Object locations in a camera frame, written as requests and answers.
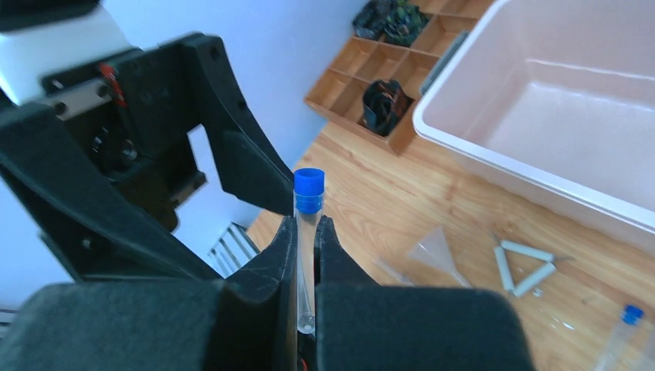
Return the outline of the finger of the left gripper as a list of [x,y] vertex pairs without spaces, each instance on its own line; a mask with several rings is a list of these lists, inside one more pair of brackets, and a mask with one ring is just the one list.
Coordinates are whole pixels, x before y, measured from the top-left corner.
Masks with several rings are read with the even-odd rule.
[[243,202],[289,216],[293,174],[248,107],[222,40],[189,41],[189,83],[222,190]]

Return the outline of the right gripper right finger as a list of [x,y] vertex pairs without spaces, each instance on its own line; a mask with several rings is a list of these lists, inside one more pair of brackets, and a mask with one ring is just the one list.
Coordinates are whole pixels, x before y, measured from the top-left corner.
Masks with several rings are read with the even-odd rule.
[[361,295],[376,286],[341,246],[334,221],[322,216],[314,241],[317,253],[317,369],[364,370],[368,327]]

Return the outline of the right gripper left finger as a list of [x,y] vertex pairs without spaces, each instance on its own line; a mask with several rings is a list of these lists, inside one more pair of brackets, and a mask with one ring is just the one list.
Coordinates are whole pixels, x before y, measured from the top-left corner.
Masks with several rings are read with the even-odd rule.
[[263,252],[229,277],[225,354],[230,370],[297,369],[297,227],[285,216]]

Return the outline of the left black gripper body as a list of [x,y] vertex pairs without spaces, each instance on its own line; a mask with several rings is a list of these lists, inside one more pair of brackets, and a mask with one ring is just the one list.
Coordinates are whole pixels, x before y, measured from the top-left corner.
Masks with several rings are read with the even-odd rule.
[[128,49],[52,103],[1,112],[1,176],[73,280],[217,278],[172,231],[205,182],[188,137],[201,124],[192,79],[223,54],[199,32]]

